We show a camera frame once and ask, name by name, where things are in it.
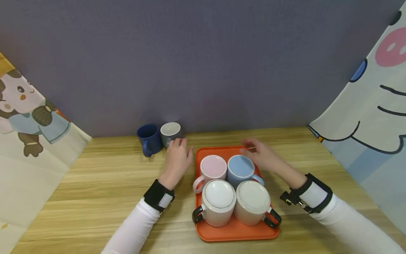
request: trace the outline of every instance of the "dark blue mug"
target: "dark blue mug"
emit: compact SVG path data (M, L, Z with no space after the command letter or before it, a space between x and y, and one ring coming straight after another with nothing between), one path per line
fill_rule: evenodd
M137 136L143 147L143 154L149 158L162 149L162 142L158 126L146 124L137 130Z

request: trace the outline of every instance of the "pink mug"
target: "pink mug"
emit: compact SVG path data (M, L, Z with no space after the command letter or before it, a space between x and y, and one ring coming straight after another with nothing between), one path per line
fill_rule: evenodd
M218 155L208 155L200 162L200 173L201 175L193 183L193 191L196 194L201 193L205 183L209 182L210 180L225 180L227 174L227 163Z

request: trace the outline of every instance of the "mug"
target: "mug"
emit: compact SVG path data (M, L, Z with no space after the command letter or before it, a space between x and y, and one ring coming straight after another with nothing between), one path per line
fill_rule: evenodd
M183 132L181 131L180 124L175 122L170 122L162 125L161 127L161 140L165 148L169 147L169 142L177 138L184 138Z
M262 178L255 175L255 166L252 160L244 155L234 155L227 162L227 182L236 189L237 186L246 180L256 180L261 185L265 185Z
M193 191L195 193L201 193L205 182L214 179L226 179L227 175L227 163L218 155L209 155L203 158L200 162L201 175L193 183Z
M264 186L248 180L238 185L236 195L237 203L235 204L234 215L241 223L253 226L263 220L271 228L279 227L282 218L270 206L271 197ZM278 223L275 224L267 218L266 213L274 217Z
M146 124L137 130L137 136L143 148L143 154L149 158L162 149L158 126Z
M211 180L203 188L202 204L193 211L192 221L196 224L204 219L213 227L224 226L233 215L236 199L235 190L228 182Z

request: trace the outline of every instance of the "mug handle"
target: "mug handle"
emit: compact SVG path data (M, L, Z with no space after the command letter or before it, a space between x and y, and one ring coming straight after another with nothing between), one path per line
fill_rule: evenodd
M265 183L263 182L262 178L257 176L257 175L253 175L251 177L251 179L254 179L255 181L259 182L260 185L265 186Z
M143 142L143 154L145 157L149 158L152 156L151 150L148 148L148 141Z
M192 213L192 221L193 223L199 223L201 220L203 220L203 207L200 205L198 208L196 208L193 213Z
M274 217L276 219L276 221L278 222L277 224L273 223L269 218L267 218L265 216L265 218L263 219L263 221L270 226L271 228L277 229L279 228L280 224L282 223L282 217L275 212L274 209L272 209L272 207L270 207L270 209L267 211L272 217Z
M204 176L199 176L198 178L196 178L196 180L194 180L193 182L193 191L194 193L198 194L201 193L203 190L203 181L204 181Z

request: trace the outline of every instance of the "pink nose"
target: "pink nose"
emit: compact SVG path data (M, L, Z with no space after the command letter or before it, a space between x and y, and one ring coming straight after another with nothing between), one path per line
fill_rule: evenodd
M406 27L390 32L376 49L375 60L379 66L392 67L406 61Z

